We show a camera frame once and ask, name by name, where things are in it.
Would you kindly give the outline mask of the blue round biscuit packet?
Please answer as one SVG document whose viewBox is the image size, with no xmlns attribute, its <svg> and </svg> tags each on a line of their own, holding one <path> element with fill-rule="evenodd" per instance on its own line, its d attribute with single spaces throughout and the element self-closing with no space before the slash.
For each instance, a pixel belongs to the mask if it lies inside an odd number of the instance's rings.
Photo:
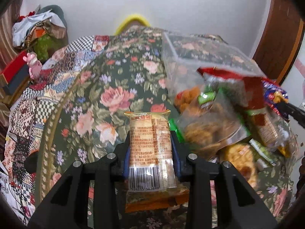
<svg viewBox="0 0 305 229">
<path fill-rule="evenodd" d="M 280 112 L 278 104 L 280 102 L 288 103 L 287 92 L 280 87 L 274 81 L 268 78 L 262 78 L 263 90 L 264 90 L 264 102 L 267 104 L 276 114 L 288 120 L 288 113 Z"/>
</svg>

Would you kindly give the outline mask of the red snack packet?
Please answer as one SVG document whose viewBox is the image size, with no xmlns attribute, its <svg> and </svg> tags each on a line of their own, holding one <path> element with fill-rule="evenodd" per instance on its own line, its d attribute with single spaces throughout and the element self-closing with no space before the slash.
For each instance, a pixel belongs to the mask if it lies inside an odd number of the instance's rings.
<svg viewBox="0 0 305 229">
<path fill-rule="evenodd" d="M 204 80 L 216 89 L 222 89 L 227 97 L 241 107 L 256 126 L 266 125 L 263 78 L 243 76 L 219 68 L 197 69 Z"/>
</svg>

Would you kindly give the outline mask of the clear green pastry bag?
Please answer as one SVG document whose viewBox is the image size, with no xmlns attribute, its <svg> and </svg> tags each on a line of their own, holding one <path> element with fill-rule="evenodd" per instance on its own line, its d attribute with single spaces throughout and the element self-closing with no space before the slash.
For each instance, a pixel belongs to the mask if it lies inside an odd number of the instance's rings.
<svg viewBox="0 0 305 229">
<path fill-rule="evenodd" d="M 222 89 L 201 92 L 182 112 L 176 125 L 191 151 L 206 159 L 250 135 Z"/>
</svg>

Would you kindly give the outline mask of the clear plastic storage box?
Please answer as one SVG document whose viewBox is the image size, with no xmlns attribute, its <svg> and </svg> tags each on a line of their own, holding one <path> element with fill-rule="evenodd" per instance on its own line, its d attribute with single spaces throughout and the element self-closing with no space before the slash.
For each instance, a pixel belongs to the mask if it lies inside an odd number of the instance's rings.
<svg viewBox="0 0 305 229">
<path fill-rule="evenodd" d="M 265 77 L 254 60 L 216 37 L 186 36 L 164 31 L 162 59 L 171 100 L 178 93 L 203 83 L 197 73 L 198 68 L 216 68 L 243 76 Z"/>
</svg>

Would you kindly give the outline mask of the orange rice cracker packet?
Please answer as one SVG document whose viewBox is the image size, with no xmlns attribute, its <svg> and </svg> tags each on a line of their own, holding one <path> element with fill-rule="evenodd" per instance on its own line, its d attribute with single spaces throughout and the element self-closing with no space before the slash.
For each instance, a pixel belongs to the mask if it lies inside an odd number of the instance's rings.
<svg viewBox="0 0 305 229">
<path fill-rule="evenodd" d="M 170 113 L 125 113 L 130 126 L 127 213 L 169 208 L 189 198 L 189 189 L 174 171 Z"/>
</svg>

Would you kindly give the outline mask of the orange fried snack packet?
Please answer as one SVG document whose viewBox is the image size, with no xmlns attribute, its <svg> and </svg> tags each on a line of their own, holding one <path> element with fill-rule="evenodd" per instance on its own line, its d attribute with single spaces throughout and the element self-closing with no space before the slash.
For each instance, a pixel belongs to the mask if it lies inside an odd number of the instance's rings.
<svg viewBox="0 0 305 229">
<path fill-rule="evenodd" d="M 254 156 L 249 144 L 237 143 L 220 150 L 220 161 L 229 161 L 247 180 L 249 185 L 256 189 L 258 175 L 254 163 Z"/>
</svg>

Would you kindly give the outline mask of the brown wooden door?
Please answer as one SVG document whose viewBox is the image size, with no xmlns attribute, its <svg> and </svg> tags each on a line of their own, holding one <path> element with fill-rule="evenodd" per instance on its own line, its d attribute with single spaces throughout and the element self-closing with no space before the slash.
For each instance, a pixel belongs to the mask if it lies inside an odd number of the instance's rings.
<svg viewBox="0 0 305 229">
<path fill-rule="evenodd" d="M 253 59 L 281 84 L 292 68 L 304 36 L 304 22 L 290 0 L 271 0 L 263 35 Z"/>
</svg>

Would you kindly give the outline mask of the orange bun clear bag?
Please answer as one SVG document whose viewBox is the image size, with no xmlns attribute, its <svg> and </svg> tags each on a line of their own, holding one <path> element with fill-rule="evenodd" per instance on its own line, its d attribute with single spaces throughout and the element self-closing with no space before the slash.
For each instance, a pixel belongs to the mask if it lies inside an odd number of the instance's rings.
<svg viewBox="0 0 305 229">
<path fill-rule="evenodd" d="M 175 96 L 174 106 L 180 113 L 182 113 L 199 94 L 199 86 L 183 90 Z"/>
</svg>

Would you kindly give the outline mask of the patchwork quilt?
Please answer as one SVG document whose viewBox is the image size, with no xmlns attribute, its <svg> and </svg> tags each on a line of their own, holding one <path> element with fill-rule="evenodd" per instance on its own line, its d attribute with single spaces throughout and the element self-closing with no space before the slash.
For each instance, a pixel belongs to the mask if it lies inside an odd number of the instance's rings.
<svg viewBox="0 0 305 229">
<path fill-rule="evenodd" d="M 109 36 L 84 36 L 57 50 L 42 66 L 40 78 L 12 106 L 1 161 L 1 196 L 18 222 L 27 224 L 35 211 L 36 175 L 26 171 L 26 158 L 39 150 L 44 125 L 65 92 L 109 41 Z"/>
</svg>

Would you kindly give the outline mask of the pink plush toy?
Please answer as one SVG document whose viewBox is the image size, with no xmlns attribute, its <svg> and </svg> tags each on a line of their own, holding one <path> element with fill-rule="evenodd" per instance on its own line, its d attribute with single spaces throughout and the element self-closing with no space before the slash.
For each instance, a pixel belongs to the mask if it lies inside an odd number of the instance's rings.
<svg viewBox="0 0 305 229">
<path fill-rule="evenodd" d="M 32 80 L 38 79 L 42 70 L 42 63 L 37 58 L 37 55 L 34 52 L 28 52 L 26 56 L 23 57 L 23 60 L 29 67 L 28 71 L 30 78 Z"/>
</svg>

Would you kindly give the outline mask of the green floral bedspread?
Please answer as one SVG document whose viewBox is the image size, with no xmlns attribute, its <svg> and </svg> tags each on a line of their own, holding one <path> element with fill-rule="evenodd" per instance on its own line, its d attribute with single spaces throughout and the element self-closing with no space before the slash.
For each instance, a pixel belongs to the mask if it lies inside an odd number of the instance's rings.
<svg viewBox="0 0 305 229">
<path fill-rule="evenodd" d="M 177 123 L 181 113 L 166 88 L 162 59 L 164 30 L 133 27 L 112 38 L 105 51 L 81 71 L 44 126 L 36 176 L 40 203 L 75 160 L 91 163 L 115 150 L 130 129 L 126 112 L 164 112 Z M 267 155 L 257 169 L 255 189 L 277 221 L 288 211 L 290 179 L 297 144 L 288 124 L 265 104 L 266 125 L 256 126 L 233 103 L 250 135 L 254 161 Z"/>
</svg>

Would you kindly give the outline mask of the red box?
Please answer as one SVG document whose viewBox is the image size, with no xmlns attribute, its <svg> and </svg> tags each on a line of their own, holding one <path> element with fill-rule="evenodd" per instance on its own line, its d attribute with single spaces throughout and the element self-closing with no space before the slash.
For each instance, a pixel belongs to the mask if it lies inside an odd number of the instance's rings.
<svg viewBox="0 0 305 229">
<path fill-rule="evenodd" d="M 26 61 L 23 59 L 27 56 L 27 51 L 22 51 L 1 71 L 1 87 L 8 85 L 13 77 L 26 66 Z"/>
</svg>

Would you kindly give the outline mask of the yellow fuzzy hoop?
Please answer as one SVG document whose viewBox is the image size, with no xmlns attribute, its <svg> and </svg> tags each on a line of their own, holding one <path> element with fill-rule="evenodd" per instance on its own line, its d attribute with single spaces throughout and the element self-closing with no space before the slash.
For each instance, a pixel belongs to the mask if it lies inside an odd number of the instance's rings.
<svg viewBox="0 0 305 229">
<path fill-rule="evenodd" d="M 124 19 L 124 21 L 116 29 L 114 35 L 119 35 L 134 25 L 150 27 L 150 23 L 145 17 L 140 14 L 132 14 Z"/>
</svg>

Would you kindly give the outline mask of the pile of clothes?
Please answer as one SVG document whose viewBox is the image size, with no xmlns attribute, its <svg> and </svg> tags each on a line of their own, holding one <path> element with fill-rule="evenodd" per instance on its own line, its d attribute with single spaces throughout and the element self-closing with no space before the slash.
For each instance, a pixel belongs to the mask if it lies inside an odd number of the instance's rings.
<svg viewBox="0 0 305 229">
<path fill-rule="evenodd" d="M 18 50 L 34 52 L 44 63 L 68 44 L 67 29 L 60 6 L 49 5 L 30 12 L 26 17 L 19 17 L 12 27 L 12 45 Z"/>
</svg>

